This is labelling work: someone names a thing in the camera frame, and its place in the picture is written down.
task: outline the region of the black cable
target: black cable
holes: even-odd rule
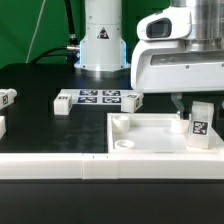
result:
[[[55,51],[61,51],[61,50],[67,50],[67,47],[64,47],[64,46],[62,46],[62,47],[55,47],[55,48],[52,48],[52,49],[50,49],[48,51],[45,51],[44,53],[42,53],[38,57],[34,58],[30,63],[31,64],[36,64],[41,58],[47,56],[48,54],[53,53]]]
[[[50,54],[50,55],[42,55],[42,57],[39,57],[35,63],[37,63],[41,58],[47,58],[47,57],[71,57],[73,58],[74,55],[73,54]]]
[[[72,46],[77,46],[79,43],[78,43],[78,39],[76,38],[76,34],[75,34],[75,27],[74,27],[73,16],[72,16],[71,2],[70,2],[70,0],[64,0],[64,1],[65,1],[67,18],[68,18],[69,34],[70,34],[69,35],[69,42]],[[55,52],[55,51],[60,51],[60,50],[68,50],[68,48],[67,48],[67,46],[52,48],[48,51],[45,51],[44,53],[42,53],[38,57],[34,58],[30,63],[31,64],[36,64],[43,57],[57,56],[57,55],[48,55],[48,54],[50,54],[52,52]],[[71,57],[74,58],[75,62],[78,61],[79,60],[78,51],[74,50]]]
[[[69,28],[69,42],[72,45],[78,45],[78,39],[76,38],[75,34],[75,26],[73,22],[73,16],[72,16],[72,8],[71,8],[71,2],[70,0],[64,0],[65,1],[65,8],[67,13],[67,19],[68,19],[68,28]]]

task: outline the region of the green background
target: green background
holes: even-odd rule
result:
[[[25,63],[43,0],[0,1],[0,68]],[[78,39],[85,34],[84,0],[71,0]],[[136,26],[140,19],[169,6],[169,0],[123,0],[122,37],[128,45],[128,61],[138,41]],[[54,47],[68,44],[68,25],[64,0],[47,0],[33,45],[30,60]],[[66,63],[65,58],[41,60]]]

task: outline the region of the white tray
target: white tray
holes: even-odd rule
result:
[[[115,133],[113,117],[127,116],[130,128],[126,133]],[[146,153],[218,153],[223,150],[224,143],[212,129],[210,133],[209,149],[187,146],[188,133],[176,134],[171,131],[171,121],[175,114],[108,114],[108,151],[118,154],[146,154]],[[115,144],[119,140],[132,141],[135,147],[119,148]]]

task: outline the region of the black table surface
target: black table surface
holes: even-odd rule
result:
[[[106,153],[107,113],[119,113],[120,106],[76,104],[69,116],[55,116],[53,101],[61,89],[131,89],[129,74],[94,79],[75,74],[71,66],[54,64],[8,65],[0,70],[0,80],[0,88],[18,92],[15,103],[0,111],[7,128],[1,153]],[[217,95],[222,93],[199,93],[197,98],[217,101]],[[145,94],[140,112],[175,113],[170,98]],[[186,99],[191,104],[193,97]]]
[[[0,70],[0,88],[15,88],[15,104],[0,111],[7,134],[0,152],[107,151],[106,115],[119,106],[74,105],[54,116],[60,89],[129,89],[129,77],[93,80],[66,65],[13,64]],[[223,94],[206,95],[219,101]],[[187,101],[195,99],[187,95]],[[142,112],[172,112],[167,94],[145,96]],[[224,222],[221,180],[1,180],[2,224],[220,224]]]

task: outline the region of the warning label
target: warning label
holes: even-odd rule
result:
[[[100,31],[100,34],[97,37],[98,39],[109,39],[109,36],[107,34],[107,31],[103,27],[103,29]]]

